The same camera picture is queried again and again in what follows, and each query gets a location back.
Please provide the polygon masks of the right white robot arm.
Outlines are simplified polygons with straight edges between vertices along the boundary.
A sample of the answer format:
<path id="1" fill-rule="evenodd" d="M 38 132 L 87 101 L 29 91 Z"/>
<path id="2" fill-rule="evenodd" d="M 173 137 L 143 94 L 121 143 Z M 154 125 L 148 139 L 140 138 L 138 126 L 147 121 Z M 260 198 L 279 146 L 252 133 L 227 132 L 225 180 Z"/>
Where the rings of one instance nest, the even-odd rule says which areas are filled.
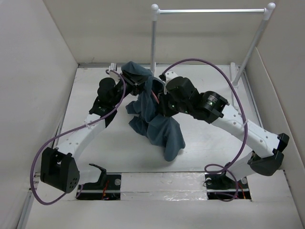
<path id="1" fill-rule="evenodd" d="M 165 85 L 159 95 L 160 109 L 164 116 L 178 113 L 192 116 L 216 126 L 242 141 L 252 152 L 232 161 L 228 171 L 220 175 L 224 187 L 232 187 L 243 177 L 254 173 L 272 176 L 282 165 L 283 151 L 289 136 L 273 134 L 244 118 L 228 100 L 213 91 L 199 93 L 192 82 L 174 72 L 159 76 Z"/>

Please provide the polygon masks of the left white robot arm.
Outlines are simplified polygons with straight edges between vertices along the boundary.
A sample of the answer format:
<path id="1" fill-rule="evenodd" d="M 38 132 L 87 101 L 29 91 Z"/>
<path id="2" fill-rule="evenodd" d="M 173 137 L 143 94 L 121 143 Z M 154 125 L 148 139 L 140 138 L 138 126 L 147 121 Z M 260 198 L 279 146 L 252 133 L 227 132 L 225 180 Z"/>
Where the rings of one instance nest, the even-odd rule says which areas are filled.
<path id="1" fill-rule="evenodd" d="M 77 160 L 89 143 L 103 131 L 117 114 L 118 106 L 131 94 L 143 91 L 149 75 L 110 71 L 109 77 L 99 82 L 97 97 L 83 122 L 83 128 L 71 135 L 56 148 L 42 152 L 41 181 L 64 193 L 71 193 L 80 179 Z"/>

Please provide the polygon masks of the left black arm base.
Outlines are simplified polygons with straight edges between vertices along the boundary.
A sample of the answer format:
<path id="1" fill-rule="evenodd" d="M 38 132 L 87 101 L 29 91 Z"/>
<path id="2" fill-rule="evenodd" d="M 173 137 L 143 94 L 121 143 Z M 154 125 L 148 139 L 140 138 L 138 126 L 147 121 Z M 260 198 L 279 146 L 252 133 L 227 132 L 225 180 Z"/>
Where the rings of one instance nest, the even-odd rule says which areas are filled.
<path id="1" fill-rule="evenodd" d="M 95 182 L 79 185 L 76 192 L 77 200 L 120 200 L 121 199 L 121 173 L 107 173 L 101 166 L 90 163 L 90 166 L 99 169 L 99 178 Z"/>

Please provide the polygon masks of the blue t shirt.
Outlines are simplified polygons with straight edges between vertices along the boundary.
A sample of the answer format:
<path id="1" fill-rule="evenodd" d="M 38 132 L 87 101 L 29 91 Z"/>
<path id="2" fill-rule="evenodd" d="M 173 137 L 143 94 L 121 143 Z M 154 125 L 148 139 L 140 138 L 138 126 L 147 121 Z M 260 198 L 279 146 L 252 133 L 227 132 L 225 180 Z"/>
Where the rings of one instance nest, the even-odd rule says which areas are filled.
<path id="1" fill-rule="evenodd" d="M 150 74 L 144 90 L 137 100 L 126 105 L 128 114 L 134 115 L 130 127 L 138 134 L 148 138 L 150 143 L 164 148 L 164 159 L 173 161 L 179 151 L 185 148 L 185 141 L 179 123 L 172 117 L 164 117 L 157 110 L 158 105 L 151 90 L 157 95 L 163 91 L 164 83 L 153 77 L 149 69 L 130 61 L 121 67 L 121 71 L 133 74 Z"/>

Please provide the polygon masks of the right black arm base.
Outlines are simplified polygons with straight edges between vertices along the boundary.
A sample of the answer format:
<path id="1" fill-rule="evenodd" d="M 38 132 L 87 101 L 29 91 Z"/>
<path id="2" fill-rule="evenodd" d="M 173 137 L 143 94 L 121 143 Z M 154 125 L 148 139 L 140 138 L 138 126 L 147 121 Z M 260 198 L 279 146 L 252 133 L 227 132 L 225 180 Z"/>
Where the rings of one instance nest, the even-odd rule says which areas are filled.
<path id="1" fill-rule="evenodd" d="M 205 166 L 205 181 L 203 186 L 207 190 L 209 200 L 220 200 L 230 202 L 232 200 L 250 200 L 250 188 L 247 177 L 237 179 L 232 177 L 233 169 L 223 169 L 228 167 L 227 163 L 224 166 L 218 164 L 208 164 Z"/>

